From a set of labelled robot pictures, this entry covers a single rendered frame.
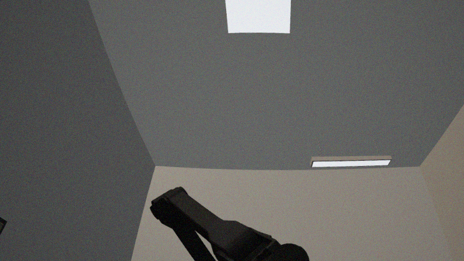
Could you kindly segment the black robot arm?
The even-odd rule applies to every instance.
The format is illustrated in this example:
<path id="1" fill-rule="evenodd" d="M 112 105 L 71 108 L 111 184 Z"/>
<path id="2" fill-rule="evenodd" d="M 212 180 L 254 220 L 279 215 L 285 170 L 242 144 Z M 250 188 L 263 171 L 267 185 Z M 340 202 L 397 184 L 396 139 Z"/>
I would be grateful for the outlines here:
<path id="1" fill-rule="evenodd" d="M 197 233 L 210 242 L 218 261 L 309 261 L 301 246 L 281 245 L 271 235 L 238 221 L 222 220 L 188 196 L 181 186 L 153 199 L 151 204 L 155 218 L 173 229 L 194 261 L 216 261 Z"/>

